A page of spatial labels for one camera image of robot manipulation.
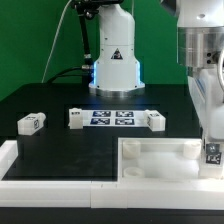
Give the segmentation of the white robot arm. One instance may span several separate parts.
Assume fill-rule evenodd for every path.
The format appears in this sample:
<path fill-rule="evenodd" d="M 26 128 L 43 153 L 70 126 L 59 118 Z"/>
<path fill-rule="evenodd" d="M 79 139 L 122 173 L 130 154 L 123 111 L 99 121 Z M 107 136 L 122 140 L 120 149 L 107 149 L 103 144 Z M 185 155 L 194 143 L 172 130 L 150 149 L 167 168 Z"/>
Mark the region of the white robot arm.
<path fill-rule="evenodd" d="M 224 0 L 158 0 L 177 18 L 177 61 L 187 68 L 190 95 L 207 143 L 224 143 Z M 100 56 L 90 91 L 104 96 L 140 91 L 135 21 L 115 2 L 99 8 Z"/>

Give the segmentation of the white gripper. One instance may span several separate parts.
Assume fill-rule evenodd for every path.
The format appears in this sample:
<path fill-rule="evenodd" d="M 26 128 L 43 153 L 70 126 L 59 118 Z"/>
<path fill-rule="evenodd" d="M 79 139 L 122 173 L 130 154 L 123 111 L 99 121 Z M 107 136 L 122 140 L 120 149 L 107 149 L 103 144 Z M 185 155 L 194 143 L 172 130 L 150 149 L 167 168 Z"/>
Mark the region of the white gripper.
<path fill-rule="evenodd" d="M 224 91 L 217 77 L 217 67 L 191 68 L 188 86 L 203 139 L 224 144 Z"/>

